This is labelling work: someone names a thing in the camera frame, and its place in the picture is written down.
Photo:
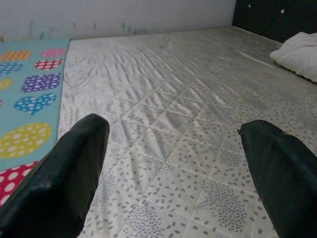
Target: white wall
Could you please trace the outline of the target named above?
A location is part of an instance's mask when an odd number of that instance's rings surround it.
[[[78,39],[225,26],[234,6],[235,0],[1,0],[0,36]]]

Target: white mattress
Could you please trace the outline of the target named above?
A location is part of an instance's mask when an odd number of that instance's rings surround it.
[[[80,237],[276,237],[237,129],[265,119],[317,152],[317,86],[279,46],[234,27],[71,41],[59,135],[89,113],[111,131]]]

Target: white pillow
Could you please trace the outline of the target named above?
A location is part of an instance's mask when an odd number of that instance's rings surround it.
[[[270,54],[271,59],[285,68],[317,82],[317,33],[300,32]]]

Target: black headboard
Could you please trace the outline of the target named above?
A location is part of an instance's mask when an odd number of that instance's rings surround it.
[[[317,0],[236,0],[233,25],[284,42],[317,32]]]

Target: quilted mattress cover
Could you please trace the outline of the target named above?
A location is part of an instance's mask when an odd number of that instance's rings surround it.
[[[317,86],[235,27],[71,41],[59,136],[110,123],[81,238],[276,238],[237,129],[264,119],[317,152]]]

